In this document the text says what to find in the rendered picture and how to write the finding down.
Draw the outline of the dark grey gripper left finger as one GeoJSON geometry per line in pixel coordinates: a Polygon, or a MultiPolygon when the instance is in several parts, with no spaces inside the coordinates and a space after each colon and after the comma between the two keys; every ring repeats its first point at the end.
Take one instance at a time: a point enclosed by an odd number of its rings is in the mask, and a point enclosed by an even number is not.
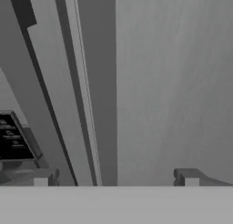
{"type": "Polygon", "coordinates": [[[23,169],[0,172],[0,186],[58,186],[59,170],[52,168],[23,169]]]}

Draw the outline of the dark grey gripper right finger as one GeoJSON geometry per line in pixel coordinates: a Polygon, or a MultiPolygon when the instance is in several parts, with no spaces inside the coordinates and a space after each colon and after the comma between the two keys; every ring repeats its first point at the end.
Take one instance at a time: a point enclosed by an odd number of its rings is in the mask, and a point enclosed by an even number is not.
{"type": "Polygon", "coordinates": [[[210,178],[197,168],[176,168],[174,185],[183,187],[233,187],[233,184],[210,178]]]}

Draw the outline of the plain grey fridge door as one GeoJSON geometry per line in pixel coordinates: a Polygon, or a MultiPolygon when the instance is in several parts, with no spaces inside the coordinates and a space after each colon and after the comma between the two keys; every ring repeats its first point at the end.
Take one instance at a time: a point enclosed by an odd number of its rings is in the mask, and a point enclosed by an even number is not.
{"type": "Polygon", "coordinates": [[[121,186],[233,182],[233,0],[116,0],[121,186]]]}

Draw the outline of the grey fridge door with dispenser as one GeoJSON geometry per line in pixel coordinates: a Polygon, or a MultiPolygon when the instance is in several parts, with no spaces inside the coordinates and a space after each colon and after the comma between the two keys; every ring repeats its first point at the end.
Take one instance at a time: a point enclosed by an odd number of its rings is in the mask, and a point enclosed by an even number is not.
{"type": "Polygon", "coordinates": [[[59,169],[62,186],[75,186],[76,176],[28,33],[35,24],[30,0],[0,0],[0,68],[47,164],[59,169]]]}

